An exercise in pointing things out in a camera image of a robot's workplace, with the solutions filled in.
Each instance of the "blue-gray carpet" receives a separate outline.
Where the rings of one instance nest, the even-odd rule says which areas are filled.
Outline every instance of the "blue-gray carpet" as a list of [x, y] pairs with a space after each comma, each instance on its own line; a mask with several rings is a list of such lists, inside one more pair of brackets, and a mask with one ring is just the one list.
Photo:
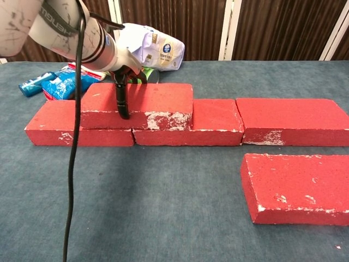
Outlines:
[[[70, 148], [31, 144], [23, 129], [45, 98], [17, 85], [64, 65], [0, 65], [0, 261], [62, 259]], [[184, 62], [160, 78], [193, 84], [195, 98], [329, 98], [349, 113], [349, 61]], [[349, 261], [349, 227], [251, 223], [245, 153], [349, 148], [79, 148], [69, 261]]]

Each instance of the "green object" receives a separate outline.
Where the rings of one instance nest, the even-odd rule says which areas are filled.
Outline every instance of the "green object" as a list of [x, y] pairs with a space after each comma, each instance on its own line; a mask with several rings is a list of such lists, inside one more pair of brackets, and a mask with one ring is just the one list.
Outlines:
[[[158, 70], [149, 67], [142, 67], [142, 71], [146, 75], [148, 83], [157, 84], [159, 82], [160, 74]], [[138, 79], [137, 82], [138, 84], [142, 83], [140, 79]]]

